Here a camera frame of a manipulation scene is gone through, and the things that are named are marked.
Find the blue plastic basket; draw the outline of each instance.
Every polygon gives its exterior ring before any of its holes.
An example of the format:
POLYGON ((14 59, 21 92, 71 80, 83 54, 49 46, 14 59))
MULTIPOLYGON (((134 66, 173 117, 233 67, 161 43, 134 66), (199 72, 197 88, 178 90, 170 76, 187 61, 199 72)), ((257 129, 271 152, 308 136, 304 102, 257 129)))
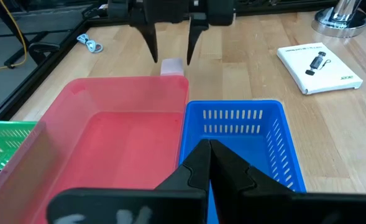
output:
MULTIPOLYGON (((186 108, 180 164, 201 139, 217 139, 279 183, 306 191, 278 101, 191 101, 186 108)), ((208 223, 218 223, 212 189, 208 223)))

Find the green basket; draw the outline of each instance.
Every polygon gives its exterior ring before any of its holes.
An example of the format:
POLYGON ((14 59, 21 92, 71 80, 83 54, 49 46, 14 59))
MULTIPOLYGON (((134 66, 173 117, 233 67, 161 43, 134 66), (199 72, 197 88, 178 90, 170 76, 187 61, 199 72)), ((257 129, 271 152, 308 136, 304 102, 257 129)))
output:
POLYGON ((0 170, 9 162, 37 122, 0 121, 0 170))

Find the pink translucent bin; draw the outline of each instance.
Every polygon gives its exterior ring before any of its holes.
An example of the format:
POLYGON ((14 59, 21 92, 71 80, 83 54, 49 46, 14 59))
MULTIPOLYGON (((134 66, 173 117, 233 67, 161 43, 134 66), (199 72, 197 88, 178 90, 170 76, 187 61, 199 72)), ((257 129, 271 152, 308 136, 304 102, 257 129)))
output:
POLYGON ((0 173, 0 224, 44 224, 73 187, 153 189, 178 165, 188 100, 181 76, 67 84, 0 173))

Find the chrome base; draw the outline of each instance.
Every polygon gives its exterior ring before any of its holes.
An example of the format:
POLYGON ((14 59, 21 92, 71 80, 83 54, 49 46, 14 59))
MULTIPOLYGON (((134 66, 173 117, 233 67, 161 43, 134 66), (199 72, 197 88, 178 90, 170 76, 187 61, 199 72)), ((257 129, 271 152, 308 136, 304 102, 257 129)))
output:
POLYGON ((362 11, 357 10, 349 22, 336 21, 333 15, 333 7, 323 9, 315 14, 311 26, 320 34, 343 38, 355 37, 366 27, 366 14, 362 11))

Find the wooden tabletop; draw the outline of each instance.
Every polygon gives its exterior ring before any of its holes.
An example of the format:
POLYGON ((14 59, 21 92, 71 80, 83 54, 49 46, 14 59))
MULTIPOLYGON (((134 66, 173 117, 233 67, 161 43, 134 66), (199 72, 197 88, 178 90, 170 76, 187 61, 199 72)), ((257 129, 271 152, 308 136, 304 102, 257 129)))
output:
MULTIPOLYGON (((308 191, 366 192, 366 30, 352 39, 311 28, 314 12, 238 17, 199 39, 185 75, 191 100, 277 99, 284 104, 308 191), (304 96, 277 57, 277 49, 323 42, 360 78, 358 90, 304 96)), ((186 58, 188 23, 157 24, 160 61, 186 58)), ((128 26, 88 31, 104 51, 76 44, 13 120, 38 120, 62 88, 82 77, 159 75, 141 37, 128 26)))

